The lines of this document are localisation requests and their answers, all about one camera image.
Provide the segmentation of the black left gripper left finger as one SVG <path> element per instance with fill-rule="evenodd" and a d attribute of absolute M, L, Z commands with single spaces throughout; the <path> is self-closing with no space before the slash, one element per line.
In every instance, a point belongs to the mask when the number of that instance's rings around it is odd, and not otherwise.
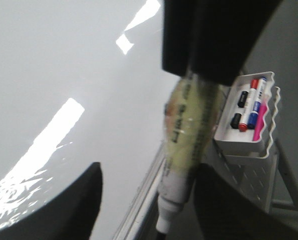
<path fill-rule="evenodd" d="M 92 163 L 48 204 L 0 230 L 0 240 L 88 240 L 101 208 L 101 165 Z"/>

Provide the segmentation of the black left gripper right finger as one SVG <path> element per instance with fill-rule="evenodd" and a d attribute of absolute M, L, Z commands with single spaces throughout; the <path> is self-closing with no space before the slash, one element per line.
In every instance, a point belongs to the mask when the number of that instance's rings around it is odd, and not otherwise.
<path fill-rule="evenodd" d="M 278 0 L 166 0 L 162 69 L 231 86 Z"/>

